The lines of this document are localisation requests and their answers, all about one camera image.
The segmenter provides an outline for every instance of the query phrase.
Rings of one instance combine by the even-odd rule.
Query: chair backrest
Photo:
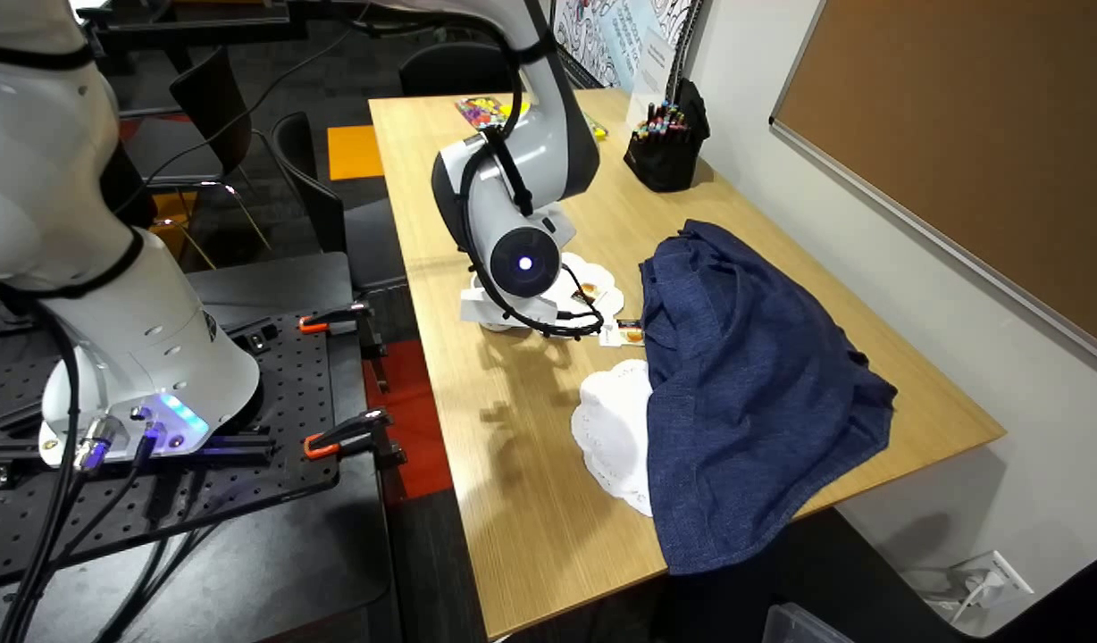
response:
[[[184,75],[180,75],[167,92],[180,98],[184,116],[219,154],[226,176],[236,170],[255,142],[255,122],[245,98],[238,96],[236,72],[230,65],[230,51],[215,51]]]
[[[343,243],[343,200],[319,183],[319,160],[311,142],[311,125],[305,109],[287,115],[267,140],[276,164],[281,167],[288,190],[298,191],[311,231],[323,250],[345,250]]]
[[[518,90],[518,72],[494,42],[437,42],[419,51],[400,65],[404,96],[439,96],[439,92],[510,92]]]
[[[142,170],[127,160],[126,145],[119,142],[105,176],[101,176],[105,202],[126,226],[155,229],[157,202],[142,183]]]

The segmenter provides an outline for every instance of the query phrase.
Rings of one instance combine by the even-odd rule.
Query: white cloth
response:
[[[639,515],[650,515],[647,400],[647,360],[627,356],[610,370],[585,373],[571,415],[591,475]]]

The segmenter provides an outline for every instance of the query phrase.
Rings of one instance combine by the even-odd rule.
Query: pen holder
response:
[[[699,142],[711,135],[704,98],[689,79],[666,108],[650,108],[647,122],[632,128],[625,164],[655,191],[674,191],[694,183]]]

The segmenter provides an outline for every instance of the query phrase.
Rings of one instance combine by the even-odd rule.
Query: wooden table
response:
[[[875,370],[900,385],[891,449],[826,485],[801,515],[999,437],[990,415],[711,167],[699,167],[687,191],[658,196],[639,184],[620,164],[625,96],[579,92],[579,102],[610,135],[600,142],[605,164],[591,191],[566,202],[579,229],[568,250],[613,270],[625,290],[625,313],[639,313],[644,302],[639,260],[687,216],[717,220],[814,293]],[[469,285],[469,260],[439,220],[427,170],[431,154],[471,128],[449,96],[370,98],[370,122],[487,632],[525,629],[666,571],[650,519],[607,497],[571,439],[579,382],[625,356],[644,356],[644,348],[600,348],[592,339],[489,334],[462,322],[458,293]]]

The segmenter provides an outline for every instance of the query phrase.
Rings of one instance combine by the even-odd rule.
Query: floor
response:
[[[311,26],[311,38],[305,42],[232,47],[232,59],[244,92],[265,96],[265,102],[255,109],[255,128],[267,131],[281,115],[308,109],[319,131],[324,131],[329,125],[368,122],[368,96],[389,92],[396,83],[392,67],[431,38],[437,37],[427,33],[370,38],[345,26]],[[171,67],[161,54],[134,54],[134,72],[111,75],[121,108],[167,102],[164,79],[171,79]],[[245,170],[255,179],[251,202],[276,243],[276,257],[311,254],[311,229],[298,202],[288,202],[293,196],[261,145],[251,150]],[[381,196],[377,183],[336,183],[336,190],[350,202]],[[203,200],[199,206],[199,237],[219,260],[265,260],[256,243],[232,226],[236,215],[230,202]],[[431,483],[427,494],[414,489],[407,503],[389,508],[392,565],[400,582],[396,599],[407,643],[481,639],[458,503],[454,494],[439,485],[448,483]],[[768,599],[798,599],[856,643],[960,639],[872,552],[867,543],[854,534],[836,509],[798,521],[758,565],[739,574],[739,582],[717,578],[720,594],[711,594],[708,582],[694,584],[682,578],[655,578],[620,596],[607,596],[592,606],[520,632],[516,643],[678,639],[678,632],[694,629],[687,619],[704,613],[699,606],[711,596],[732,599],[720,606],[729,613],[750,606],[758,619],[764,619]],[[288,632],[288,639],[362,639],[350,622],[350,613],[338,613],[305,632]]]

